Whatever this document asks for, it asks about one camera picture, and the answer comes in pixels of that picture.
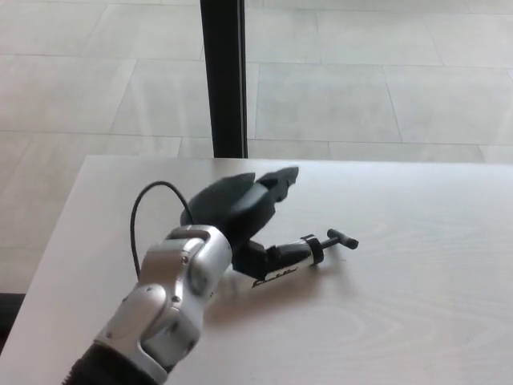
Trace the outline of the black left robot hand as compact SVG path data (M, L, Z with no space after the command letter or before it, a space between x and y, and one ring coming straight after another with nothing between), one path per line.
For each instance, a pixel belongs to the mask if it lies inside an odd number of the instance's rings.
M298 167L282 168L256 178L253 172L224 177L197 193L180 216L180 224L210 225L227 238L232 268L256 280L304 261L311 254L305 242L265 248L252 241L288 196Z

